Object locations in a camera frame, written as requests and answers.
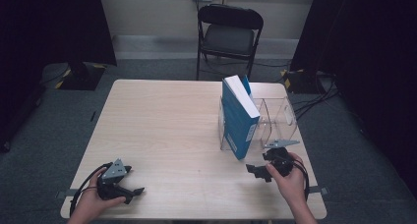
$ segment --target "white wall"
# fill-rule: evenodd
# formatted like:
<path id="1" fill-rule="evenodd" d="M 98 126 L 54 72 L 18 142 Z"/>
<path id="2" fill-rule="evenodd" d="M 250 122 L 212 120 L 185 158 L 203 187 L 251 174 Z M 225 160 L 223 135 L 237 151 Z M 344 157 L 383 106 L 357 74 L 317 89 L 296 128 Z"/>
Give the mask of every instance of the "white wall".
<path id="1" fill-rule="evenodd" d="M 283 39 L 300 37 L 312 1 L 225 0 L 264 17 L 262 38 Z M 102 0 L 102 4 L 112 35 L 197 36 L 197 8 L 191 0 Z"/>

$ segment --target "hand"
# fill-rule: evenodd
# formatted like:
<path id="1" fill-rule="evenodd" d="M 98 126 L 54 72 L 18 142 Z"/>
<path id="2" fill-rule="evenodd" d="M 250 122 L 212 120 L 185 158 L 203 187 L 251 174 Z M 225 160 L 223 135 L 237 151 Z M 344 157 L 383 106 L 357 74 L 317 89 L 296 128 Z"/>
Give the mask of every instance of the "hand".
<path id="1" fill-rule="evenodd" d="M 303 160 L 295 153 L 289 155 L 303 164 Z M 290 174 L 282 177 L 278 171 L 269 163 L 267 169 L 278 185 L 279 191 L 287 201 L 295 222 L 298 224 L 317 224 L 307 201 L 304 197 L 304 175 L 300 169 L 294 167 Z"/>
<path id="2" fill-rule="evenodd" d="M 89 186 L 83 191 L 83 195 L 77 204 L 74 213 L 68 220 L 68 224 L 71 223 L 89 223 L 101 212 L 109 207 L 116 206 L 126 200 L 125 197 L 119 196 L 110 200 L 103 200 L 97 192 L 97 180 L 98 176 L 103 173 L 106 168 L 98 170 L 89 180 Z"/>
<path id="3" fill-rule="evenodd" d="M 303 163 L 303 160 L 295 153 L 288 152 L 288 154 L 295 160 Z M 293 167 L 290 174 L 282 177 L 281 174 L 273 167 L 272 164 L 267 164 L 267 169 L 278 185 L 282 196 L 289 201 L 302 201 L 304 197 L 304 175 L 300 169 Z"/>

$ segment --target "black device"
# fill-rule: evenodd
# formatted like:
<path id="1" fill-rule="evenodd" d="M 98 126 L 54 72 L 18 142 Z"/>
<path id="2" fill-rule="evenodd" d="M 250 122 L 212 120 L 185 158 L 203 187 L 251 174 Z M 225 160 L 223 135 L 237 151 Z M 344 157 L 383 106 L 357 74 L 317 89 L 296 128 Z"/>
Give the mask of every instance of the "black device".
<path id="1" fill-rule="evenodd" d="M 133 190 L 132 192 L 120 187 L 118 183 L 128 174 L 132 167 L 131 166 L 124 166 L 122 160 L 118 158 L 114 163 L 106 163 L 98 168 L 96 168 L 83 182 L 77 192 L 74 194 L 73 200 L 71 200 L 71 207 L 70 207 L 70 216 L 73 214 L 77 200 L 80 197 L 81 193 L 84 191 L 83 187 L 87 183 L 89 179 L 101 168 L 107 168 L 107 170 L 98 177 L 97 185 L 94 188 L 97 188 L 98 195 L 104 199 L 113 199 L 119 196 L 124 196 L 126 198 L 125 203 L 129 204 L 130 201 L 134 196 L 139 196 L 145 188 L 139 188 Z"/>
<path id="2" fill-rule="evenodd" d="M 100 67 L 95 67 L 92 63 L 86 64 L 81 59 L 68 60 L 68 67 L 71 71 L 62 77 L 56 87 L 60 89 L 95 90 L 105 71 L 103 65 L 97 66 Z"/>
<path id="3" fill-rule="evenodd" d="M 272 148 L 266 153 L 263 153 L 263 157 L 265 161 L 270 161 L 270 164 L 273 165 L 273 167 L 279 172 L 279 174 L 281 174 L 282 177 L 288 176 L 294 167 L 300 169 L 306 181 L 304 197 L 307 200 L 310 193 L 309 175 L 306 168 L 300 161 L 295 160 L 291 155 L 289 155 L 285 147 Z M 256 178 L 263 178 L 267 183 L 271 182 L 272 176 L 270 175 L 266 166 L 256 167 L 254 165 L 246 164 L 246 168 L 248 169 L 248 172 L 253 173 Z"/>
<path id="4" fill-rule="evenodd" d="M 104 200 L 124 196 L 126 198 L 125 203 L 129 204 L 134 196 L 139 196 L 145 189 L 139 188 L 131 192 L 118 185 L 131 169 L 131 166 L 123 166 L 122 161 L 117 159 L 109 168 L 107 168 L 107 171 L 98 178 L 98 195 Z"/>
<path id="5" fill-rule="evenodd" d="M 272 148 L 263 154 L 264 160 L 270 161 L 270 164 L 281 174 L 282 177 L 288 176 L 293 168 L 294 158 L 292 158 L 285 147 Z M 272 176 L 265 166 L 256 167 L 246 164 L 249 173 L 253 173 L 256 178 L 263 178 L 266 182 L 271 182 Z"/>

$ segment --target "person's right hand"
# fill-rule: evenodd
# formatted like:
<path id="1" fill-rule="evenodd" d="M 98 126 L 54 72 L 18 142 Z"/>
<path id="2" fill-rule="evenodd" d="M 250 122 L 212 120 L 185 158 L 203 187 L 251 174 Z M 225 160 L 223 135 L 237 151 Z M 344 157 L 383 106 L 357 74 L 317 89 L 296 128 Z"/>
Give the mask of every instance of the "person's right hand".
<path id="1" fill-rule="evenodd" d="M 303 163 L 303 160 L 295 153 L 288 152 L 295 160 Z M 282 177 L 272 164 L 266 165 L 269 173 L 275 179 L 279 191 L 287 202 L 305 201 L 304 197 L 304 175 L 300 169 L 293 167 L 290 174 Z"/>
<path id="2" fill-rule="evenodd" d="M 303 160 L 297 154 L 289 152 L 289 155 L 301 164 L 303 163 Z M 291 208 L 295 222 L 298 224 L 317 224 L 304 197 L 303 172 L 301 172 L 300 169 L 293 167 L 288 176 L 282 177 L 272 164 L 269 163 L 266 167 L 275 179 L 279 191 Z"/>

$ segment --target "wire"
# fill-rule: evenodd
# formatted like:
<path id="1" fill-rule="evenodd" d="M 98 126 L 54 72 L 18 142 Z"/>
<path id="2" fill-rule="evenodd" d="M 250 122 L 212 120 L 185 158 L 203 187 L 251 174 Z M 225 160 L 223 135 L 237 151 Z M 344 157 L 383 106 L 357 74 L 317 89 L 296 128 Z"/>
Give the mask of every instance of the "wire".
<path id="1" fill-rule="evenodd" d="M 297 161 L 299 164 L 297 164 L 295 162 L 292 162 L 292 165 L 294 165 L 296 168 L 301 170 L 301 172 L 303 173 L 303 176 L 304 176 L 304 180 L 306 181 L 306 186 L 305 186 L 305 189 L 304 189 L 304 197 L 307 201 L 307 199 L 309 199 L 309 193 L 310 193 L 309 174 L 307 173 L 306 167 L 304 167 L 304 165 L 300 161 L 298 161 L 298 160 L 295 160 L 295 161 Z"/>
<path id="2" fill-rule="evenodd" d="M 194 2 L 196 3 L 197 12 L 199 12 L 200 11 L 200 0 L 194 0 Z"/>
<path id="3" fill-rule="evenodd" d="M 267 64 L 261 64 L 261 63 L 254 63 L 253 65 L 260 65 L 260 66 L 272 67 L 272 68 L 286 67 L 287 70 L 288 70 L 291 61 L 292 60 L 288 60 L 287 63 L 284 64 L 284 65 L 267 65 Z M 226 74 L 226 73 L 223 73 L 223 72 L 221 72 L 219 70 L 214 69 L 211 64 L 214 64 L 214 65 L 217 65 L 217 66 L 226 66 L 226 65 L 246 64 L 246 62 L 218 63 L 218 62 L 214 62 L 214 61 L 211 61 L 211 60 L 206 60 L 206 64 L 210 68 L 210 71 L 208 71 L 208 70 L 200 70 L 201 72 L 210 73 L 210 74 L 217 74 L 217 75 L 222 75 L 222 76 L 227 77 L 227 76 L 230 76 L 230 75 L 229 74 Z M 282 79 L 283 79 L 283 77 L 279 78 L 277 81 L 275 81 L 275 83 L 278 83 Z"/>
<path id="4" fill-rule="evenodd" d="M 79 187 L 79 189 L 76 191 L 76 193 L 74 194 L 73 200 L 71 200 L 71 206 L 70 206 L 70 216 L 73 214 L 74 210 L 76 209 L 76 205 L 77 205 L 77 201 L 78 198 L 80 197 L 81 193 L 84 191 L 83 187 L 86 185 L 86 182 L 89 181 L 89 179 L 91 179 L 91 177 L 98 172 L 101 168 L 103 167 L 110 167 L 111 164 L 113 164 L 112 162 L 110 163 L 105 163 L 99 167 L 97 167 L 91 174 L 89 174 L 89 176 L 83 181 L 83 183 L 81 184 L 81 186 Z"/>
<path id="5" fill-rule="evenodd" d="M 334 86 L 334 78 L 331 79 L 331 85 L 329 87 L 329 89 L 326 91 L 326 93 L 319 95 L 318 97 L 310 100 L 310 101 L 302 101 L 302 102 L 306 102 L 305 105 L 301 106 L 300 108 L 294 110 L 294 113 L 298 116 L 296 117 L 297 120 L 300 120 L 301 117 L 306 114 L 310 109 L 312 109 L 315 105 L 321 103 L 321 102 L 327 102 L 327 100 L 335 97 L 336 95 L 338 95 L 338 90 L 336 90 L 336 93 L 328 96 L 332 91 L 333 91 L 333 86 Z"/>

